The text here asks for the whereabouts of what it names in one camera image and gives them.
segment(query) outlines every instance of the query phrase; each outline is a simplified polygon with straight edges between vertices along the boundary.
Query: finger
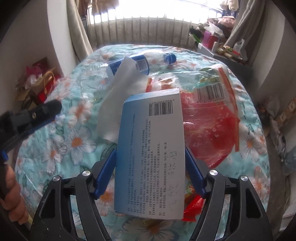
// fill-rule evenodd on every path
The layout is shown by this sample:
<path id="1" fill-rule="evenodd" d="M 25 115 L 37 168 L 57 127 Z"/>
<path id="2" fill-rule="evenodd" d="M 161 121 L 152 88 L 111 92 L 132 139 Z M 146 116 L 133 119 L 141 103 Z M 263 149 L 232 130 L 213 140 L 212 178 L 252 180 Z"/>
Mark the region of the finger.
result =
<path id="1" fill-rule="evenodd" d="M 22 224 L 26 223 L 28 221 L 28 219 L 29 219 L 29 214 L 28 214 L 28 212 L 26 210 L 24 215 L 18 220 L 18 223 L 20 225 L 22 225 Z"/>
<path id="2" fill-rule="evenodd" d="M 9 193 L 5 197 L 5 209 L 12 210 L 14 209 L 20 202 L 20 185 L 16 183 L 10 190 Z"/>
<path id="3" fill-rule="evenodd" d="M 13 171 L 11 166 L 7 166 L 5 181 L 8 189 L 12 188 L 16 183 L 15 172 Z"/>
<path id="4" fill-rule="evenodd" d="M 26 205 L 23 198 L 21 198 L 19 204 L 9 212 L 8 217 L 10 221 L 18 221 L 26 212 Z"/>

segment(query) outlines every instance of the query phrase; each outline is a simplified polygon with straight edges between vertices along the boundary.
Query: red snack bag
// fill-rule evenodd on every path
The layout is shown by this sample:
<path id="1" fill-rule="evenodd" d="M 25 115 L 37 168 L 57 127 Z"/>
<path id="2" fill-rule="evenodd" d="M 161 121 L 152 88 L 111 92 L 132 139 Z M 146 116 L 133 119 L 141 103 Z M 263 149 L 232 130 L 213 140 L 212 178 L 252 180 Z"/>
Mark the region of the red snack bag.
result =
<path id="1" fill-rule="evenodd" d="M 182 221 L 196 222 L 195 216 L 202 212 L 202 205 L 203 199 L 200 195 L 196 195 L 186 207 Z"/>

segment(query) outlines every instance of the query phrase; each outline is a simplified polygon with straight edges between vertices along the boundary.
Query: floral bedsheet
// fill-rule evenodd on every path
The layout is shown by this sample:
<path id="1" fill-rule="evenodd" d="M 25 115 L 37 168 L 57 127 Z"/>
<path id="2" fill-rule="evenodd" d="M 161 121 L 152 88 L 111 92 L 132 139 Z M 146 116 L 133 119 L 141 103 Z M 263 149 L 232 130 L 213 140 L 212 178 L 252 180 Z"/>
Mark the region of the floral bedsheet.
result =
<path id="1" fill-rule="evenodd" d="M 163 72 L 198 71 L 201 68 L 220 63 L 198 53 L 175 47 L 153 45 L 109 45 L 98 49 L 81 62 L 66 78 L 59 79 L 49 100 L 62 102 L 62 111 L 55 121 L 37 130 L 25 140 L 19 150 L 15 167 L 16 177 L 21 186 L 30 215 L 33 217 L 42 194 L 55 175 L 63 178 L 77 176 L 90 169 L 96 161 L 105 158 L 114 143 L 101 139 L 96 132 L 97 113 L 100 101 L 90 102 L 83 98 L 77 80 L 90 65 L 103 64 L 139 53 L 147 49 L 162 49 L 173 52 L 177 61 Z M 232 84 L 238 106 L 239 152 L 234 150 L 216 168 L 223 175 L 238 177 L 247 175 L 255 187 L 264 208 L 267 208 L 270 192 L 269 161 L 262 126 L 253 103 L 239 80 L 231 71 Z M 108 79 L 105 69 L 98 73 L 100 88 L 105 90 Z M 186 185 L 190 191 L 190 182 Z M 77 233 L 84 237 L 75 197 L 72 209 Z M 96 201 L 97 208 L 112 240 L 173 241 L 189 240 L 196 223 L 163 221 L 146 228 L 138 218 L 114 212 L 114 176 L 106 192 Z M 229 197 L 224 200 L 223 215 L 216 238 L 223 235 L 227 220 Z"/>

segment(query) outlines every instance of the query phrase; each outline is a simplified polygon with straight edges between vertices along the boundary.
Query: curtain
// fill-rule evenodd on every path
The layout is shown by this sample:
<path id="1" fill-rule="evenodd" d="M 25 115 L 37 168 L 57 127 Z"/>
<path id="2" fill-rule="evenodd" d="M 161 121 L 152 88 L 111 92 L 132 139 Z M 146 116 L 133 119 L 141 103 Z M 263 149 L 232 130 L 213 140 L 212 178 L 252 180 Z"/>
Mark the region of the curtain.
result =
<path id="1" fill-rule="evenodd" d="M 74 0 L 67 0 L 67 16 L 72 45 L 78 60 L 81 62 L 90 55 L 93 50 Z"/>
<path id="2" fill-rule="evenodd" d="M 242 0 L 239 14 L 236 18 L 234 28 L 225 45 L 233 47 L 234 44 L 242 39 L 245 40 L 243 48 L 245 48 L 253 34 L 255 33 L 266 0 Z"/>

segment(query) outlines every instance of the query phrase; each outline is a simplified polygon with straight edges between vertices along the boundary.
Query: white plastic bag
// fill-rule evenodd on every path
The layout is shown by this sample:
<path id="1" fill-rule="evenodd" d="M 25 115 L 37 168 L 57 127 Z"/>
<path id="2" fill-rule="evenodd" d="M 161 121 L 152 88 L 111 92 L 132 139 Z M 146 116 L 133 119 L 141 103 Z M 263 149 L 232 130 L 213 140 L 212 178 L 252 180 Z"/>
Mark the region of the white plastic bag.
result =
<path id="1" fill-rule="evenodd" d="M 37 80 L 40 78 L 41 76 L 37 77 L 36 75 L 32 74 L 27 78 L 27 81 L 25 83 L 25 89 L 29 89 L 31 88 L 36 82 Z"/>
<path id="2" fill-rule="evenodd" d="M 205 27 L 205 30 L 210 33 L 217 33 L 219 34 L 220 38 L 224 38 L 224 33 L 221 29 L 219 29 L 215 24 L 209 22 L 209 26 Z"/>
<path id="3" fill-rule="evenodd" d="M 242 46 L 244 45 L 244 39 L 239 42 L 236 42 L 233 46 L 233 50 L 240 53 Z"/>

